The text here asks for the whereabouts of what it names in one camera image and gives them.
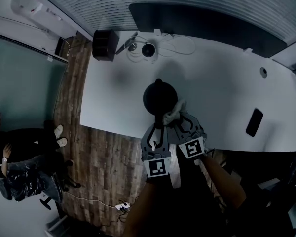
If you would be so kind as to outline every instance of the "power strip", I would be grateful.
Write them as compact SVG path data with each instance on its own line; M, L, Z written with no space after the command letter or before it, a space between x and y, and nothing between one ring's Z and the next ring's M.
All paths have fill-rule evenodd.
M120 203L120 204L117 204L115 207L117 210L120 211L121 208L125 208L125 209L130 208L130 204L129 203Z

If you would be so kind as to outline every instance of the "black speaker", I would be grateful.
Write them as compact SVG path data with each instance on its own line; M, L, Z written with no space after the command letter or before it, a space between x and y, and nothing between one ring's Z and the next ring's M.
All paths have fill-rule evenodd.
M96 30L92 42L92 55L98 61L113 61L119 37L113 30Z

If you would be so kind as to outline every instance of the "forearm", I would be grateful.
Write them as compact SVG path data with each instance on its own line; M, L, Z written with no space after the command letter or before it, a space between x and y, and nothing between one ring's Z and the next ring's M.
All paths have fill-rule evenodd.
M1 171L2 171L4 176L7 175L7 172L8 172L8 164L7 164L7 162L2 161Z
M246 200L246 193L213 158L204 156L202 162L224 202L237 209Z
M138 236L147 221L157 197L158 187L146 183L136 202L128 213L123 237Z

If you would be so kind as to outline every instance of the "cable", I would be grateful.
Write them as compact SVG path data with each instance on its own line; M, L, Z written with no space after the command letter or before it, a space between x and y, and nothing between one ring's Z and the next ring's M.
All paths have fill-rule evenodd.
M159 49L168 50L168 51L171 51L171 52L174 52L174 53L177 53L177 54L182 54L182 55L191 55L191 54L193 54L193 53L196 51L196 45L195 45L194 40L192 40L190 37L185 36L185 35L174 36L174 37L173 37L173 40L174 40L174 39L177 39L177 38L179 38L179 37L188 38L189 40L191 40L191 41L193 42L193 44L194 44L194 50L193 50L193 52L191 52L191 53L180 53L180 52L177 52L176 50L173 51L173 50L166 49L166 48L162 48L162 47L160 47Z
M158 41L157 44L168 44L168 45L171 45L171 46L174 48L174 50L167 49L167 48L163 48L163 47L159 47L158 49L163 49L163 50L167 50L167 51L173 52L173 55L171 55L171 56L166 56L166 55L161 54L161 53L158 52L158 50L157 50L158 55L160 55L160 56L162 56L162 57L170 58L170 57L173 57L175 54L181 54L181 55L191 55L191 54L193 54L193 53L196 51L196 45L195 45L195 42L194 42L190 37L185 36L185 35L179 35L179 36L174 36L172 39L182 38L182 37L184 37L184 38L188 38L189 40L191 40L191 41L193 42L193 44L194 44L194 49L193 49L192 52L190 52L190 53L181 53L181 52L177 52L175 46L174 46L173 44L169 43L170 40L169 40L169 41L164 41L165 39L162 39L162 40ZM128 41L129 39L132 39L132 38L141 38L141 39L144 39L145 41L149 42L146 38L141 37L141 36L131 36L131 37L129 37L129 38L127 39L127 41ZM141 57L142 53L141 53L141 52L134 53L134 52L132 52L132 51L129 51L128 48L126 48L126 46L125 46L125 44L127 43L127 41L124 43L124 48L127 50L127 52L126 52L126 56L127 56L127 58L128 58L131 62L134 62L134 63L138 63L138 62L141 62L142 60L144 60L144 58L142 58L141 60L135 61L135 60L132 60L132 59L130 58L130 56L133 57L133 58L139 58L139 57ZM132 44L134 44L134 43L142 43L142 42L140 42L140 41L135 41L135 40L134 40L134 42L133 42Z
M63 39L64 42L66 42L66 43L68 44L68 46L69 46L68 53L66 54L66 56L68 57L68 56L69 56L69 52L70 52L70 45L69 45L69 43L68 43L63 37L59 37L59 38L60 38L60 39Z
M118 202L119 202L120 204L124 204L124 205L126 204L126 202L124 202L124 201L121 200L121 199L119 199Z
M74 194L71 194L71 193L69 193L69 192L63 192L63 193L67 193L67 194L69 194L69 195L71 195L71 196L73 196L73 197L75 197L75 198L77 198L77 199L80 199L80 200L99 202L99 203L101 203L102 205L105 205L105 206L107 206L107 207L110 207L110 208L116 209L116 207L113 207L113 206L110 206L110 205L104 204L104 203L102 203L101 201L99 201L99 200L97 200L97 199L93 200L93 199L86 199L86 198L82 198L82 197L77 197L77 196L75 196Z
M110 223L109 223L108 225L101 225L101 226L99 227L99 229L101 229L102 227L110 227L110 226L111 226L111 223L118 223L118 221L120 221L120 222L122 222L122 223L125 223L125 221L122 221L122 220L121 220L121 216L123 216L123 215L125 215L125 214L126 214L126 212L123 212L122 214L119 215L119 217L117 218L116 221L110 221Z
M126 49L126 46L125 46L125 44L131 39L131 38L136 38L136 37L138 37L138 38L142 38L143 40L145 40L145 41L147 41L147 42L149 42L147 39L145 39L144 37L141 37L141 36L132 36L132 37L129 37L128 39L127 39L127 41L125 41L125 43L124 43L124 49Z
M89 43L89 42L91 42L90 40L88 40L86 43L81 43L81 44L79 44L79 45L75 45L75 46L72 46L72 47L70 47L70 49L74 49L74 48L76 48L76 47L78 47L78 46L81 46L81 45L85 45L85 44L87 44L87 43ZM43 48L45 51L56 51L55 49L45 49L45 48Z
M31 27L34 27L34 28L36 28L36 29L39 29L39 30L43 30L43 31L48 32L47 29L42 29L42 28L39 28L39 27L36 27L36 26L33 26L33 25L29 25L29 24L26 24L26 23L23 23L23 22L20 22L20 21L14 20L14 19L10 19L10 18L6 18L6 17L2 17L2 16L0 16L0 18L7 19L7 20L11 20L11 21L14 21L14 22L18 22L18 23L20 23L20 24L27 25L27 26L31 26Z

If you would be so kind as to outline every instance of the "white cable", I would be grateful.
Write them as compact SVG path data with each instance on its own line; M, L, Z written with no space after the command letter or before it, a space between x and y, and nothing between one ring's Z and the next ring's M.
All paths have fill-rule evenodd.
M162 55L161 53L158 52L158 55L163 56L163 57L167 57L167 58L173 57L173 56L176 54L176 51L177 51L177 50L176 50L176 47L173 46L173 45L170 44L170 43L163 43L163 44L171 45L171 46L174 48L174 50L169 50L169 49L165 49L165 48L162 48L162 47L160 47L159 49L164 49L164 50L172 51L174 54L171 55L171 56L166 56L166 55Z
M68 53L66 54L66 56L68 57L69 56L69 52L70 52L70 45L69 45L69 43L64 38L62 38L62 37L59 37L59 38L63 39L64 42L66 42L68 44L68 46L69 46Z
M149 42L147 39L145 39L144 37L141 37L141 36L132 36L132 37L129 37L128 39L127 39L127 41L125 41L125 43L124 43L124 49L126 49L126 46L125 46L125 44L126 44L126 42L128 42L128 40L130 40L131 38L142 38L143 40L145 40L145 41L147 41L147 42Z
M33 28L36 28L36 29L39 29L39 30L42 30L42 31L45 31L47 32L47 29L43 29L43 28L39 28L39 27L36 27L36 26L33 26L33 25L29 25L29 24L26 24L26 23L23 23L21 21L17 21L17 20L14 20L14 19L11 19L11 18L6 18L6 17L2 17L0 16L0 19L6 19L6 20L10 20L10 21L13 21L13 22L17 22L19 24L23 24L23 25L27 25L27 26L30 26L30 27L33 27Z
M166 48L163 48L163 47L159 47L158 49L167 50L167 51L173 52L174 54L173 54L172 56L166 56L166 55L160 54L160 52L158 52L158 50L157 50L158 55L160 55L160 56L162 56L162 57L170 58L170 57L173 57L176 53L177 53L177 54L181 54L181 55L191 55L191 54L193 54L193 53L196 51L196 45L195 45L194 40L192 40L190 37L185 36L185 35L174 36L172 39L176 39L176 38L180 38L180 37L188 38L188 39L190 39L190 40L193 42L193 44L194 44L194 50L193 50L191 53L181 53L181 52L177 52L176 47L175 47L173 44L170 43L171 40L169 40L169 41L164 41L165 39L162 39L162 40L158 41L157 44L167 44L167 45L171 45L171 46L174 48L174 50L166 49ZM145 41L149 42L146 38L141 37L141 36L131 36L131 37L129 37L129 38L127 39L127 41L128 41L129 39L132 39L132 38L141 38L141 39L144 39ZM133 58L138 58L138 57L141 56L142 53L141 53L141 52L134 53L134 52L132 52L132 51L129 51L128 48L126 48L126 46L125 46L126 42L124 43L124 48L126 49L126 56L127 56L127 58L128 58L131 62L134 62L134 63L141 62L144 58L142 58L142 59L139 60L139 61L134 61L134 60L132 60L132 59L130 58L130 56L133 57Z
M196 45L195 45L194 40L192 40L190 37L185 36L185 35L174 36L173 39L176 39L176 38L179 38L179 37L185 37L185 38L188 38L188 39L190 39L190 40L193 42L193 44L194 44L194 50L193 50L193 52L191 52L191 53L180 53L180 52L177 52L176 50L173 51L173 50L166 49L166 48L162 48L162 47L160 47L159 49L168 50L168 51L171 51L171 52L174 52L174 53L177 53L177 54L182 54L182 55L191 55L191 54L193 54L193 53L196 51Z
M110 208L113 208L113 209L117 209L116 207L113 207L113 206L110 206L110 205L104 204L104 203L102 203L101 201L99 201L99 200L97 200L97 199L92 200L92 199L81 198L81 197L77 197L77 196L75 196L74 194L71 194L71 193L69 193L69 192L63 192L63 193L67 193L67 194L69 194L69 195L71 195L71 196L74 196L74 197L77 198L77 199L80 199L80 200L99 202L99 203L101 203L102 205L105 205L105 206L107 206L107 207L110 207Z

